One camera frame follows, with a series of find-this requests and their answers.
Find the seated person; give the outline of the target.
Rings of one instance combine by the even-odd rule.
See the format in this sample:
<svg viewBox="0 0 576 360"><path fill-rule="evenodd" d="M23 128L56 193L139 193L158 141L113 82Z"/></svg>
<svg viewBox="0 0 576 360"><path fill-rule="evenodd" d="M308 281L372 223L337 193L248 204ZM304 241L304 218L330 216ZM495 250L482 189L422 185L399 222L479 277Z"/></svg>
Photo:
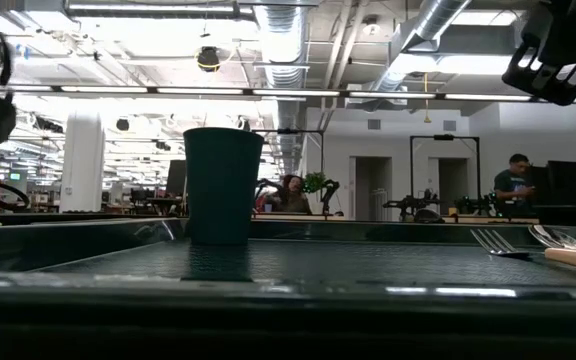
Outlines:
<svg viewBox="0 0 576 360"><path fill-rule="evenodd" d="M256 210L311 215L312 211L303 190L303 182L304 180L297 175L285 175L279 189L266 193L257 200Z"/></svg>

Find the dark textured serving tray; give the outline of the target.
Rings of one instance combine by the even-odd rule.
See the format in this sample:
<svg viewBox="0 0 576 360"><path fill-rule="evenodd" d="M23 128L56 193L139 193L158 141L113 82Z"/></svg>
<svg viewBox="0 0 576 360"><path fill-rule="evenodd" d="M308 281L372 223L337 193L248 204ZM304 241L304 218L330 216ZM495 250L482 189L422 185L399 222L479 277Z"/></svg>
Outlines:
<svg viewBox="0 0 576 360"><path fill-rule="evenodd" d="M491 255L496 230L528 259ZM0 360L576 360L576 267L524 225L0 227Z"/></svg>

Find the standing person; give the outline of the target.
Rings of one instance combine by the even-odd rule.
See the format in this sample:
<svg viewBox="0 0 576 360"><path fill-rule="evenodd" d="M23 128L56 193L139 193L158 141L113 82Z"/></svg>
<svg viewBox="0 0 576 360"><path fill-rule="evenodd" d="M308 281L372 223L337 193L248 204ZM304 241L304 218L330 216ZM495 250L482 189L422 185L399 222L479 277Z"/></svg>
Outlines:
<svg viewBox="0 0 576 360"><path fill-rule="evenodd" d="M513 154L509 167L495 176L496 206L504 216L527 217L532 214L531 200L536 188L528 178L530 167L527 156Z"/></svg>

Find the black computer monitor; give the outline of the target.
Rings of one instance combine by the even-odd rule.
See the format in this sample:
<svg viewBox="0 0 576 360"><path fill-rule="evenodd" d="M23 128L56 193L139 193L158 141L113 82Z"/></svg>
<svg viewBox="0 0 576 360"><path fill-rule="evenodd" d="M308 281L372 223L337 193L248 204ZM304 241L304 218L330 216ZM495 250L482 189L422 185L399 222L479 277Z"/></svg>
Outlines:
<svg viewBox="0 0 576 360"><path fill-rule="evenodd" d="M187 165L185 160L171 160L166 183L166 193L182 195L185 190Z"/></svg>

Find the black equipment boxes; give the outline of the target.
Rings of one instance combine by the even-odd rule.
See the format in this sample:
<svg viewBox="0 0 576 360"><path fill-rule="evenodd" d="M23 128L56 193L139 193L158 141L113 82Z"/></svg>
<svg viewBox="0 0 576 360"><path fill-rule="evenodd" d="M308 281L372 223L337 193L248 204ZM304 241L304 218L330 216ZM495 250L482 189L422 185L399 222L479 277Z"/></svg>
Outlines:
<svg viewBox="0 0 576 360"><path fill-rule="evenodd" d="M534 205L576 206L576 162L549 160L532 166L528 176L536 189Z"/></svg>

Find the silver ceiling air duct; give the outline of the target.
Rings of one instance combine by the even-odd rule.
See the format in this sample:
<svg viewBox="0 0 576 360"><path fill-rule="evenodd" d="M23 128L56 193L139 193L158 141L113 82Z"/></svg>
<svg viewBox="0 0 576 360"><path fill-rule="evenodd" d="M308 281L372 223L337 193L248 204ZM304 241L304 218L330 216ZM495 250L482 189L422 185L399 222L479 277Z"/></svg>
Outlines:
<svg viewBox="0 0 576 360"><path fill-rule="evenodd" d="M435 53L440 38L472 0L424 0L416 17L399 24L388 45L389 64L372 83L373 92L394 92L414 72L410 52Z"/></svg>

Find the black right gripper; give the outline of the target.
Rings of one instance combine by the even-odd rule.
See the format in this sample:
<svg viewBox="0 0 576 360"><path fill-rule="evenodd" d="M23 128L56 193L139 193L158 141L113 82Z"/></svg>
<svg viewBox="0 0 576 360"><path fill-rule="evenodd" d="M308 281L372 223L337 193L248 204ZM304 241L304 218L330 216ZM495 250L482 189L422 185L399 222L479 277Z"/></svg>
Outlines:
<svg viewBox="0 0 576 360"><path fill-rule="evenodd" d="M534 98L576 100L576 0L538 0L527 12L520 45L502 81Z"/></svg>

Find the spoon with beige handle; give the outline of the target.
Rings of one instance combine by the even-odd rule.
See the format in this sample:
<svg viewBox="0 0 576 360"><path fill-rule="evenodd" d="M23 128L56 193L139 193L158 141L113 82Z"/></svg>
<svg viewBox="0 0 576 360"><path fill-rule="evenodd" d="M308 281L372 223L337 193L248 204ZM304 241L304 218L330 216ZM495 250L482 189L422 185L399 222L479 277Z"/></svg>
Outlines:
<svg viewBox="0 0 576 360"><path fill-rule="evenodd" d="M544 247L547 259L576 267L576 239L566 233L544 227L530 225L529 233Z"/></svg>

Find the white round pillar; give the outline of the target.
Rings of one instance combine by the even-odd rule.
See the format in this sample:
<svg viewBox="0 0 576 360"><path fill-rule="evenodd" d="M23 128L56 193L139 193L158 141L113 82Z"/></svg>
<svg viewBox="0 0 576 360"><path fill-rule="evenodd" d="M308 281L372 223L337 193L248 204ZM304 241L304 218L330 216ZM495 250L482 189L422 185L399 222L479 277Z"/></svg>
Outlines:
<svg viewBox="0 0 576 360"><path fill-rule="evenodd" d="M105 131L99 112L74 110L67 119L59 210L101 209Z"/></svg>

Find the wooden background table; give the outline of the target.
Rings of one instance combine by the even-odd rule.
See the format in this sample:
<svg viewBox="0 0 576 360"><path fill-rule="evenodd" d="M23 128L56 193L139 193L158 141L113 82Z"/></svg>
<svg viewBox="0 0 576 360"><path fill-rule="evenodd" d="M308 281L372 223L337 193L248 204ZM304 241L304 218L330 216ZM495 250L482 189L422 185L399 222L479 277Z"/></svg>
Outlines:
<svg viewBox="0 0 576 360"><path fill-rule="evenodd" d="M540 224L535 218L503 218L503 217L486 217L475 215L453 214L452 216L442 216L445 223L452 224Z"/></svg>

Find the black metal station frame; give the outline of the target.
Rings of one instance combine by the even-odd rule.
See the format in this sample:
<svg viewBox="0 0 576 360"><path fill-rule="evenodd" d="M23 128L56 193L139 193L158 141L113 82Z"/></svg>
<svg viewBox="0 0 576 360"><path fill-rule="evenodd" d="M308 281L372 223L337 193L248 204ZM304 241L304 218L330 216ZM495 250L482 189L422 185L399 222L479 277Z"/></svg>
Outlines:
<svg viewBox="0 0 576 360"><path fill-rule="evenodd" d="M324 135L323 135L322 131L284 128L284 129L278 129L278 130L272 130L272 131L268 130L268 133L270 133L270 132L276 134L277 141L280 141L282 139L282 137L284 137L284 136L287 136L289 139L297 139L297 138L303 139L303 142L301 144L301 149L300 149L301 158L299 159L299 167L298 167L299 173L298 174L287 173L285 175L288 175L288 174L297 175L303 179L307 173L311 173L311 172L308 172L308 166L310 164L310 162L308 161L308 154L309 154L309 151L311 150L312 146L318 146L319 147L320 154L319 154L319 171L318 172L324 173L324 162L325 162L324 149L325 149L325 147L324 147ZM307 214L300 214L300 213L258 212L256 210L257 200L260 199L264 194L274 192L277 189L279 189L281 186L281 183L282 183L282 179L279 183L270 181L270 180L265 179L265 178L262 178L257 182L258 189L257 189L256 195L255 195L254 212L255 213L279 213L280 215L290 215L290 214L292 214L292 215L307 215ZM329 179L327 178L326 187L324 189L322 189L321 191L318 191L318 192L320 192L320 198L319 198L319 202L321 203L320 211L315 212L315 213L312 212L311 215L315 214L315 215L328 216L330 197L334 194L334 192L336 191L336 189L338 187L338 184L336 182L333 182L333 188L329 189L328 188L328 182L329 182Z"/></svg>
<svg viewBox="0 0 576 360"><path fill-rule="evenodd" d="M452 134L412 135L409 147L409 194L437 195L436 210L448 215L457 201L482 197L481 140Z"/></svg>

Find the green potted plant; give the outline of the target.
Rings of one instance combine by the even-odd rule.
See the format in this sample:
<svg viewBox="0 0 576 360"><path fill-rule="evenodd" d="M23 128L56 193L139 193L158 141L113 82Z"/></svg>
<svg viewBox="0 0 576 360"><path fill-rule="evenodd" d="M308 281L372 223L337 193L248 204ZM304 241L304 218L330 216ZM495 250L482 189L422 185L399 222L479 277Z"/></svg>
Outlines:
<svg viewBox="0 0 576 360"><path fill-rule="evenodd" d="M316 193L326 187L327 177L323 172L307 173L303 178L303 191L307 194Z"/></svg>

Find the dark green plastic cup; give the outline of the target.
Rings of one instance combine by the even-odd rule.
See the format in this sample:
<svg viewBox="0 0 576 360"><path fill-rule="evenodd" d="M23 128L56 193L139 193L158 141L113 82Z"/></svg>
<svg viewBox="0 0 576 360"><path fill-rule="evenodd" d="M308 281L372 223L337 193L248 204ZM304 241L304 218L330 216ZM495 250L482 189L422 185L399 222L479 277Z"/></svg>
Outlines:
<svg viewBox="0 0 576 360"><path fill-rule="evenodd" d="M184 133L188 236L201 245L248 241L263 137L231 128Z"/></svg>

